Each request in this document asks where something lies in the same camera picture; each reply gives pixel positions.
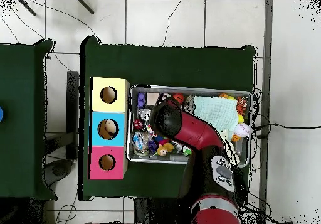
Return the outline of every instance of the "dark green tablecloth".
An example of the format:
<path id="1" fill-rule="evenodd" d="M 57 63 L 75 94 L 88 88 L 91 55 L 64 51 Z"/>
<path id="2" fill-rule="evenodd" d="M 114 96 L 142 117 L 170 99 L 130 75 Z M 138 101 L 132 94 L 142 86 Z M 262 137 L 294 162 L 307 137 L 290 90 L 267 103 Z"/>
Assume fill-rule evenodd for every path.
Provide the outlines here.
<path id="1" fill-rule="evenodd" d="M 0 196 L 55 199 L 43 183 L 45 158 L 44 57 L 51 40 L 0 45 Z"/>
<path id="2" fill-rule="evenodd" d="M 89 196 L 176 197 L 185 165 L 131 163 L 123 180 L 88 180 L 89 78 L 124 78 L 131 85 L 167 85 L 251 91 L 255 49 L 234 48 L 153 48 L 132 45 L 101 45 L 87 37 L 81 47 L 80 191 Z"/>

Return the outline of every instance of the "gray bin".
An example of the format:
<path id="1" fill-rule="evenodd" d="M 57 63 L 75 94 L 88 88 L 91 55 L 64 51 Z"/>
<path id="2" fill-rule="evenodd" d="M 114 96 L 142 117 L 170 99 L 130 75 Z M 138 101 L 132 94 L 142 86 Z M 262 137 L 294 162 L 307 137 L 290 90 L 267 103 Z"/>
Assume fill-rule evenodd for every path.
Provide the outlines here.
<path id="1" fill-rule="evenodd" d="M 196 95 L 203 97 L 218 97 L 222 93 L 226 93 L 229 96 L 235 97 L 248 97 L 249 104 L 248 109 L 245 111 L 244 120 L 245 123 L 250 127 L 252 125 L 252 107 L 253 107 L 253 96 L 247 91 L 233 91 L 233 90 L 216 90 L 216 89 L 205 89 L 205 88 L 187 88 L 187 87 L 165 87 L 158 85 L 151 86 L 140 86 L 133 85 L 130 88 L 129 96 L 129 115 L 128 115 L 128 129 L 127 129 L 127 159 L 130 161 L 142 161 L 147 163 L 168 163 L 168 164 L 187 164 L 188 157 L 182 154 L 176 154 L 171 152 L 166 156 L 160 157 L 158 155 L 152 156 L 137 156 L 134 154 L 134 149 L 132 145 L 132 136 L 135 132 L 133 128 L 134 120 L 137 118 L 137 98 L 138 93 L 168 93 L 175 94 L 181 93 L 183 95 Z M 251 135 L 249 137 L 242 138 L 242 153 L 239 156 L 239 167 L 245 167 L 250 161 L 251 152 Z"/>

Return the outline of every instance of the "shape sorter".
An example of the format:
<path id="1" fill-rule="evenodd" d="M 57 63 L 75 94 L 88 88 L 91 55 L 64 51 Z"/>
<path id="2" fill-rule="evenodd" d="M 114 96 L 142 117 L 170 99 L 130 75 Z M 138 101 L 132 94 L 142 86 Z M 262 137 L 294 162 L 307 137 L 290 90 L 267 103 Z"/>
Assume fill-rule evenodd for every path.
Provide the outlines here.
<path id="1" fill-rule="evenodd" d="M 123 179 L 127 170 L 126 130 L 129 83 L 90 78 L 88 178 Z"/>

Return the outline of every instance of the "yellow box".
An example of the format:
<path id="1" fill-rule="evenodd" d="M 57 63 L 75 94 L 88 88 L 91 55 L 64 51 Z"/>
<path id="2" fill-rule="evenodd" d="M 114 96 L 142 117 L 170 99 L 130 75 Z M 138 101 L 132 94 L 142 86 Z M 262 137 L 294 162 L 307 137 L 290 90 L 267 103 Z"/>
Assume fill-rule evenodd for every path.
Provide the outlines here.
<path id="1" fill-rule="evenodd" d="M 126 79 L 92 77 L 92 83 L 92 110 L 94 112 L 124 113 L 127 111 L 129 82 Z"/>

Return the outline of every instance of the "blue box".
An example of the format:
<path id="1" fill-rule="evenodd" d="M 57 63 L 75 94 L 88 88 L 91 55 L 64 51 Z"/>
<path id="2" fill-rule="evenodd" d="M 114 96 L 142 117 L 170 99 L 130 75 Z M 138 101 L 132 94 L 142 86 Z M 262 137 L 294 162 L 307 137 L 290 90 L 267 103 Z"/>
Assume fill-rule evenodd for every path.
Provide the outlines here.
<path id="1" fill-rule="evenodd" d="M 98 126 L 105 119 L 112 119 L 118 125 L 117 135 L 110 140 L 100 137 L 98 133 Z M 126 125 L 124 113 L 92 112 L 92 146 L 124 147 Z"/>

